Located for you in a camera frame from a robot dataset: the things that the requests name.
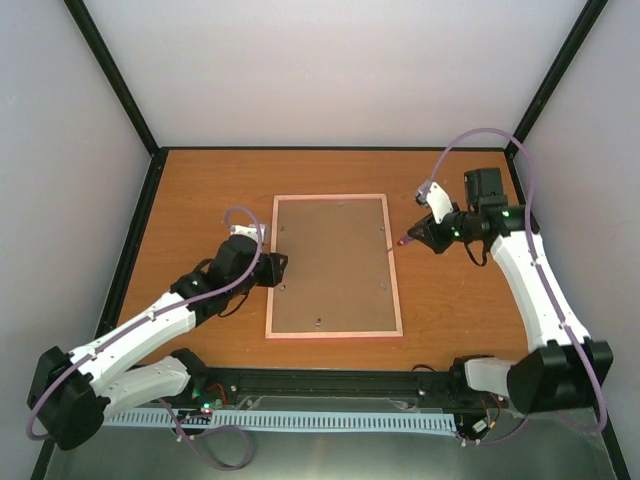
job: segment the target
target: orange wooden surface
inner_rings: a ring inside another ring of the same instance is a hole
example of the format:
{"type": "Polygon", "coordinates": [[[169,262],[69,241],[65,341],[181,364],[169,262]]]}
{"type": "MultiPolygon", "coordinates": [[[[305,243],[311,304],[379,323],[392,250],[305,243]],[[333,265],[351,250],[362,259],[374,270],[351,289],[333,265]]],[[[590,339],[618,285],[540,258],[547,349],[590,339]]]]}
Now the orange wooden surface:
{"type": "MultiPolygon", "coordinates": [[[[426,211],[414,192],[439,152],[173,150],[170,152],[128,288],[120,321],[148,307],[179,276],[215,254],[228,236],[231,205],[263,222],[274,195],[385,193],[391,232],[399,238],[426,211]]],[[[499,166],[511,202],[515,193],[498,152],[453,152],[437,181],[464,204],[463,172],[499,166]]],[[[247,224],[241,214],[235,223],[247,224]]],[[[413,242],[396,248],[404,336],[390,339],[265,339],[266,289],[252,291],[228,318],[211,318],[156,350],[144,363],[188,347],[210,366],[406,370],[417,363],[448,368],[454,357],[527,353],[524,327],[498,266],[474,266],[462,245],[435,255],[413,242]]]]}

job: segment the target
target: white wall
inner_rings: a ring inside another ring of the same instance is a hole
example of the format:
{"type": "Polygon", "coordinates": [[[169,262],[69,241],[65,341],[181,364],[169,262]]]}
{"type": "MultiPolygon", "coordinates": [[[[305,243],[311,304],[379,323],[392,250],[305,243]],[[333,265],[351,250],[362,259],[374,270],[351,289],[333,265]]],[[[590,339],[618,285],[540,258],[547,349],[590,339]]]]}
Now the white wall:
{"type": "Polygon", "coordinates": [[[584,3],[87,6],[161,145],[445,146],[475,127],[515,130],[584,3]]]}
{"type": "Polygon", "coordinates": [[[640,2],[609,2],[526,146],[534,212],[569,302],[615,360],[605,383],[640,478],[640,2]]]}
{"type": "Polygon", "coordinates": [[[0,478],[36,360],[95,332],[148,156],[62,1],[0,3],[0,478]]]}

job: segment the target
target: purple cable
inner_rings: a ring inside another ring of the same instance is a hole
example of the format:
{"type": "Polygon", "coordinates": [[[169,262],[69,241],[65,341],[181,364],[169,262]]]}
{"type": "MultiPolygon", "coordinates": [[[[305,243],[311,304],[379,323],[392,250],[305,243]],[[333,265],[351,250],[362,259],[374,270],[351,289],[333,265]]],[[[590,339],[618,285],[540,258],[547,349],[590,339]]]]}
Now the purple cable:
{"type": "Polygon", "coordinates": [[[226,463],[218,462],[212,458],[206,457],[200,450],[196,448],[195,444],[193,443],[193,440],[191,440],[191,437],[187,435],[184,429],[182,428],[182,423],[180,422],[180,420],[178,420],[178,417],[176,417],[176,414],[173,413],[173,409],[171,408],[171,405],[165,402],[162,398],[158,399],[158,401],[164,408],[167,409],[167,412],[169,412],[169,415],[171,416],[173,422],[176,424],[176,433],[178,434],[178,438],[184,439],[184,441],[187,442],[187,445],[189,445],[191,450],[193,450],[193,452],[198,457],[200,457],[200,459],[204,463],[206,463],[210,467],[213,467],[217,470],[222,470],[224,472],[240,470],[241,468],[244,468],[247,465],[249,465],[249,463],[251,462],[251,459],[253,458],[254,451],[253,451],[253,443],[251,442],[251,438],[249,437],[247,432],[239,429],[238,427],[234,427],[232,425],[224,425],[222,427],[209,429],[204,433],[200,433],[198,435],[193,436],[193,438],[195,439],[195,438],[203,438],[205,436],[213,435],[215,433],[220,433],[220,432],[236,432],[240,434],[246,446],[244,457],[242,457],[242,460],[240,460],[240,463],[236,465],[227,465],[226,463]]]}
{"type": "Polygon", "coordinates": [[[571,330],[571,327],[567,325],[566,317],[562,311],[562,307],[560,307],[560,304],[558,303],[558,299],[553,293],[553,289],[549,284],[549,280],[547,279],[547,276],[544,273],[542,266],[538,265],[537,263],[538,252],[536,251],[535,244],[533,243],[533,231],[531,229],[531,206],[533,204],[533,193],[536,188],[536,172],[535,172],[535,165],[533,162],[533,158],[531,157],[531,155],[529,155],[529,152],[527,151],[527,149],[513,135],[505,132],[504,130],[500,130],[498,128],[476,128],[473,130],[469,130],[468,132],[465,132],[462,135],[456,137],[449,144],[449,146],[444,149],[444,151],[440,154],[440,157],[438,158],[435,166],[433,167],[433,170],[431,172],[431,177],[429,178],[429,180],[427,180],[420,186],[420,189],[423,189],[423,188],[426,189],[427,187],[431,188],[431,184],[433,183],[433,180],[435,179],[435,176],[438,173],[438,170],[440,169],[440,165],[442,165],[442,162],[444,161],[448,153],[451,151],[451,149],[453,149],[465,138],[478,133],[495,133],[496,135],[500,135],[506,138],[507,140],[510,140],[511,142],[513,142],[513,144],[516,147],[518,147],[518,150],[520,150],[525,160],[527,161],[526,162],[527,169],[529,170],[529,189],[527,192],[527,198],[526,198],[527,201],[525,203],[525,210],[524,210],[524,222],[525,222],[524,227],[525,227],[525,236],[527,238],[527,245],[529,247],[529,252],[531,253],[531,258],[535,263],[536,272],[540,277],[542,286],[544,287],[544,290],[547,293],[547,296],[549,297],[549,301],[551,302],[551,305],[553,306],[553,309],[555,310],[556,315],[560,320],[560,325],[564,328],[565,332],[567,333],[567,336],[569,337],[569,340],[571,340],[571,344],[576,349],[576,352],[578,353],[578,356],[580,357],[580,360],[584,365],[584,368],[587,372],[587,376],[589,377],[589,381],[591,382],[591,386],[593,387],[593,392],[595,393],[596,401],[598,403],[598,424],[595,427],[581,425],[565,417],[562,417],[562,420],[565,423],[572,425],[574,428],[584,433],[593,433],[593,434],[601,433],[604,430],[604,428],[607,426],[607,407],[604,400],[604,395],[602,393],[602,388],[600,387],[600,382],[598,381],[596,372],[593,370],[593,366],[591,366],[591,362],[589,362],[589,359],[587,357],[587,354],[584,351],[584,348],[582,347],[579,340],[576,338],[575,334],[571,330]]]}
{"type": "MultiPolygon", "coordinates": [[[[155,311],[153,317],[147,315],[147,316],[141,318],[140,320],[137,320],[137,321],[133,322],[131,325],[129,325],[128,327],[122,329],[116,335],[114,335],[113,337],[111,337],[110,339],[108,339],[107,341],[102,343],[100,346],[96,347],[95,348],[96,354],[98,354],[100,352],[103,352],[109,346],[113,345],[115,342],[120,340],[122,337],[124,337],[125,335],[129,334],[132,330],[135,330],[140,325],[144,325],[148,321],[152,320],[152,318],[157,318],[160,315],[163,315],[163,314],[165,314],[167,312],[170,312],[171,310],[175,310],[176,308],[184,307],[184,306],[189,305],[189,304],[194,303],[194,302],[199,302],[200,300],[204,300],[205,298],[215,297],[216,295],[220,295],[222,293],[225,293],[225,292],[237,287],[240,283],[244,282],[244,280],[249,275],[251,275],[251,273],[253,272],[253,269],[255,268],[256,264],[258,263],[258,260],[260,259],[260,253],[262,253],[262,229],[260,228],[260,222],[258,221],[257,217],[254,215],[254,213],[251,210],[249,210],[248,208],[240,207],[240,206],[233,206],[233,207],[229,208],[226,211],[226,213],[224,214],[224,223],[225,223],[225,225],[227,227],[231,226],[230,223],[229,223],[229,216],[231,215],[231,212],[234,212],[234,211],[241,211],[241,212],[246,213],[251,218],[251,221],[253,222],[253,224],[257,226],[258,248],[256,249],[256,253],[254,254],[253,258],[251,259],[251,263],[247,267],[247,270],[242,275],[240,275],[236,280],[231,282],[229,285],[226,285],[226,286],[224,286],[222,288],[219,288],[217,290],[213,290],[211,292],[203,293],[202,295],[197,295],[195,297],[191,297],[191,298],[189,298],[187,300],[176,302],[176,303],[174,303],[172,305],[167,305],[166,307],[160,308],[157,311],[155,311]]],[[[38,413],[40,413],[40,409],[42,409],[42,406],[47,402],[47,400],[49,400],[49,397],[51,397],[51,394],[60,386],[60,384],[62,384],[62,382],[64,382],[67,378],[69,378],[69,376],[73,372],[78,370],[78,368],[80,368],[82,365],[87,363],[92,358],[93,357],[91,355],[87,354],[84,357],[82,357],[80,360],[78,360],[78,362],[76,362],[73,365],[71,365],[58,378],[56,378],[51,383],[51,385],[49,385],[49,387],[44,391],[44,393],[40,396],[40,398],[38,399],[36,404],[33,406],[33,409],[31,410],[31,413],[29,414],[29,420],[27,421],[26,430],[27,430],[27,437],[29,439],[31,439],[31,440],[46,440],[47,438],[49,438],[49,435],[47,435],[47,434],[39,435],[39,434],[33,433],[33,425],[34,425],[34,423],[36,421],[36,418],[38,417],[38,413]]]]}

